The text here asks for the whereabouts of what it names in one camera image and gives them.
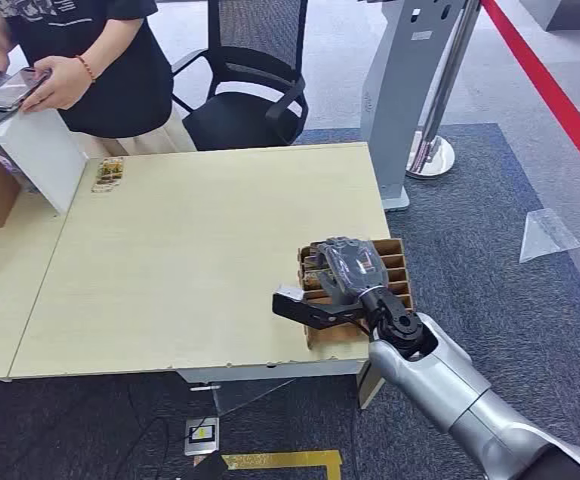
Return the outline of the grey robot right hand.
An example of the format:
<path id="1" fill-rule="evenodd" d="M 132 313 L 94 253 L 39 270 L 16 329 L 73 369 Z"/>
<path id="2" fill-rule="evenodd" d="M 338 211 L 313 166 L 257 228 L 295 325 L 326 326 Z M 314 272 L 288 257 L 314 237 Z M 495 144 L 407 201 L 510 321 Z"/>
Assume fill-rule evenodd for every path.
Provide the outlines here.
<path id="1" fill-rule="evenodd" d="M 332 237 L 316 246 L 316 263 L 327 264 L 330 274 L 318 272 L 321 287 L 335 303 L 355 303 L 368 290 L 387 288 L 389 275 L 373 242 Z"/>

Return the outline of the person's left hand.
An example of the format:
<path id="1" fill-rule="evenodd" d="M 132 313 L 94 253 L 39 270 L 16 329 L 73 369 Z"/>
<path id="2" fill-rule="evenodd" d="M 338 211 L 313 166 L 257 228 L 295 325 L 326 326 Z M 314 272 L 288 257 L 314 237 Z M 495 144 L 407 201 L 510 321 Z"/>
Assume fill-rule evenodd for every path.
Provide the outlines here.
<path id="1" fill-rule="evenodd" d="M 48 56 L 33 65 L 45 79 L 20 107 L 21 112 L 67 110 L 79 101 L 95 80 L 94 72 L 80 56 Z"/>

